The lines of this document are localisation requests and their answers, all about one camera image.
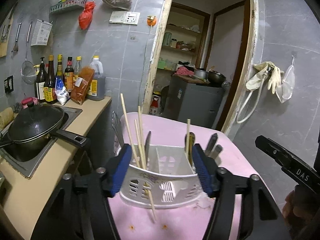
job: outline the wooden chopstick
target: wooden chopstick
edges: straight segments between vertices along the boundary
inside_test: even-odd
[[[146,152],[144,148],[144,136],[143,136],[143,126],[142,126],[142,114],[141,114],[141,106],[138,106],[138,120],[139,120],[139,132],[140,132],[140,140],[142,144],[142,152],[143,152],[143,157],[144,159],[146,158]]]
[[[147,170],[146,157],[144,156],[143,151],[142,151],[143,145],[142,145],[141,140],[140,140],[140,133],[139,133],[139,129],[138,129],[137,119],[134,120],[134,127],[135,127],[136,135],[137,135],[138,148],[139,148],[139,151],[140,151],[140,158],[142,159],[142,168],[144,170]],[[149,200],[150,200],[150,203],[151,203],[153,217],[154,217],[154,219],[156,221],[156,208],[155,208],[155,204],[153,202],[152,193],[151,193],[150,190],[147,190],[147,192],[148,192]]]
[[[139,163],[139,159],[137,157],[136,149],[135,149],[134,144],[132,142],[132,136],[131,136],[131,131],[130,131],[130,127],[129,127],[127,111],[125,109],[124,99],[123,99],[123,94],[122,93],[120,94],[120,97],[121,97],[122,110],[123,110],[123,114],[124,114],[125,125],[127,127],[127,132],[128,132],[128,136],[129,136],[129,140],[130,140],[132,153],[133,153],[134,159],[136,161],[137,167],[140,168],[140,163]]]
[[[190,133],[190,119],[187,119],[187,139],[186,139],[186,157],[187,159],[189,158],[189,144],[190,144],[190,138],[189,138],[189,133]]]

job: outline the red plastic bag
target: red plastic bag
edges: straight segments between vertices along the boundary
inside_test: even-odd
[[[93,1],[87,2],[84,6],[84,11],[79,16],[79,26],[82,30],[89,27],[92,21],[92,12],[96,4]]]

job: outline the mesh strainer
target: mesh strainer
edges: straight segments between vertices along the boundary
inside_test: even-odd
[[[29,44],[32,23],[33,22],[31,22],[29,26],[27,42],[26,42],[26,60],[25,62],[22,63],[22,66],[21,66],[21,77],[25,83],[30,85],[36,81],[36,69],[33,67],[33,64],[27,60],[28,44]]]

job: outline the pink towel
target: pink towel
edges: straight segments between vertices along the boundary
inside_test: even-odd
[[[179,67],[175,72],[177,75],[193,75],[193,71],[188,70],[186,67]]]

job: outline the plastic basket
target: plastic basket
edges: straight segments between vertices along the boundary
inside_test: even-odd
[[[63,13],[75,9],[83,9],[87,0],[67,0],[50,7],[50,13]]]
[[[132,159],[120,190],[121,199],[132,206],[177,208],[192,204],[202,192],[200,181],[184,154],[183,147],[150,145],[147,170],[137,168]]]
[[[33,31],[31,46],[47,45],[49,35],[52,29],[52,24],[42,20],[37,20],[35,29]]]

